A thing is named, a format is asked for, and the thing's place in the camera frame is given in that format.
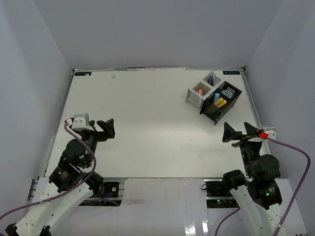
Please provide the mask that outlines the orange highlighter marker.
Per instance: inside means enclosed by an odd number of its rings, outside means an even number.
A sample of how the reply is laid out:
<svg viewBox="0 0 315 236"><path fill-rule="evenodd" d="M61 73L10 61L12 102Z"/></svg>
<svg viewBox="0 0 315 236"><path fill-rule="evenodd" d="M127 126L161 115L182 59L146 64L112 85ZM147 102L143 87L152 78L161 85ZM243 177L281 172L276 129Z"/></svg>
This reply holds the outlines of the orange highlighter marker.
<svg viewBox="0 0 315 236"><path fill-rule="evenodd" d="M221 102L223 102L224 101L224 99L222 98L222 97L220 97L215 103L214 103L214 105L215 106L219 106L219 104L221 103Z"/></svg>

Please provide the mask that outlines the round blue-white tape tin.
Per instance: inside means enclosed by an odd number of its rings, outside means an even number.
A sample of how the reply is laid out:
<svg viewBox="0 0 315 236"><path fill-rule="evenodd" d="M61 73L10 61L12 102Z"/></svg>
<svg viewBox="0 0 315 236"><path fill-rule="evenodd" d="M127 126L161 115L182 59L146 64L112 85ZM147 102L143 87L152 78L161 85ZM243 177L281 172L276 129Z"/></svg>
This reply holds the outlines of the round blue-white tape tin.
<svg viewBox="0 0 315 236"><path fill-rule="evenodd" d="M229 98L229 99L231 99L231 98L233 97L233 95L234 95L234 93L233 93L232 91L227 90L227 89L223 90L223 91L221 92L221 94L224 95L224 96L226 96L226 97Z"/></svg>

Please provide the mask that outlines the blue highlighter marker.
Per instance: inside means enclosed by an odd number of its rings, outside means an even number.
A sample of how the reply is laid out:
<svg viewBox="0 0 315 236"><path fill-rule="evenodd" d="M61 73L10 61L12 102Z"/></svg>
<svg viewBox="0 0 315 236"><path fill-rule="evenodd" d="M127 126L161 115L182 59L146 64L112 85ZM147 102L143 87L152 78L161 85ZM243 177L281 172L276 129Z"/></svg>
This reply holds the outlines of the blue highlighter marker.
<svg viewBox="0 0 315 236"><path fill-rule="evenodd" d="M215 93L213 103L215 103L220 98L219 93Z"/></svg>

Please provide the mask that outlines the purple gel pen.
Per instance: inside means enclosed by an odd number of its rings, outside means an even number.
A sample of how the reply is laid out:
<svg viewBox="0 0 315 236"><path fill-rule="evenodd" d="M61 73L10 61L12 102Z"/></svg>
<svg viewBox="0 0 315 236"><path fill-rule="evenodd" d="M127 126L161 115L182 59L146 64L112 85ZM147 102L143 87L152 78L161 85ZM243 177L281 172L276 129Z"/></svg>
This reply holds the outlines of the purple gel pen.
<svg viewBox="0 0 315 236"><path fill-rule="evenodd" d="M213 84L213 77L214 77L214 74L213 74L213 72L210 72L209 73L209 76L208 76L208 80L207 80L207 82L209 83L209 84Z"/></svg>

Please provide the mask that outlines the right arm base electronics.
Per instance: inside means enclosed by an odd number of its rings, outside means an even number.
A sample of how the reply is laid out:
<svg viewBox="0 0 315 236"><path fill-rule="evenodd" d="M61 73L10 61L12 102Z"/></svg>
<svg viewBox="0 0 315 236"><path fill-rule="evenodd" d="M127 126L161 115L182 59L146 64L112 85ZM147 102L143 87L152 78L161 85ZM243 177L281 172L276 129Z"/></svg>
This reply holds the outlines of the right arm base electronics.
<svg viewBox="0 0 315 236"><path fill-rule="evenodd" d="M208 209L239 207L234 197L226 191L222 181L206 181L201 185L201 190L206 192Z"/></svg>

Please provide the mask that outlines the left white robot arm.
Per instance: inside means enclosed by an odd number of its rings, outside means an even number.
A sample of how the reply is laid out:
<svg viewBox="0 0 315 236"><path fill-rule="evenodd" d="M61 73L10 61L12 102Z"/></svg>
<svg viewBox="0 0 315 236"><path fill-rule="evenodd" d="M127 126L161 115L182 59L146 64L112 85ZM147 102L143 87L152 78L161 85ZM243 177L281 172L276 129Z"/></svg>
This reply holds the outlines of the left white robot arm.
<svg viewBox="0 0 315 236"><path fill-rule="evenodd" d="M64 122L73 137L62 152L55 170L38 201L18 207L27 214L6 227L9 236L50 236L57 226L81 204L110 202L115 193L96 169L97 144L115 137L114 120L89 120L78 114Z"/></svg>

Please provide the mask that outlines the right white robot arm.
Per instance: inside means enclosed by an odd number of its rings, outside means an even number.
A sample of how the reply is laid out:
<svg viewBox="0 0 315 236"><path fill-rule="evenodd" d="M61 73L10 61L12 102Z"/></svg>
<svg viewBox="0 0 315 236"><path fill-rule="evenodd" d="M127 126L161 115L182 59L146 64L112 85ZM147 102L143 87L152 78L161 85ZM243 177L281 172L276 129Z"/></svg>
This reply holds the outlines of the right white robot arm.
<svg viewBox="0 0 315 236"><path fill-rule="evenodd" d="M267 138L276 138L276 129L259 129L244 123L246 133L236 131L224 123L222 141L239 148L245 171L233 170L223 174L222 189L233 196L245 222L254 236L271 236L280 222L283 202L276 179L281 176L278 159L271 154L260 154Z"/></svg>

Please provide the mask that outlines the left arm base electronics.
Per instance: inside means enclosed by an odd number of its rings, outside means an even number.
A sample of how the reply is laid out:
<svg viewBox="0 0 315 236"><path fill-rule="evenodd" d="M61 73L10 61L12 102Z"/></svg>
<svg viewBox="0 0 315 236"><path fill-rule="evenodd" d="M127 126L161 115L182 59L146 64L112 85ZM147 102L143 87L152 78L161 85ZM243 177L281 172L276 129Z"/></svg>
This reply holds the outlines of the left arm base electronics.
<svg viewBox="0 0 315 236"><path fill-rule="evenodd" d="M124 195L124 183L105 182L102 194L84 200L80 206L119 207Z"/></svg>

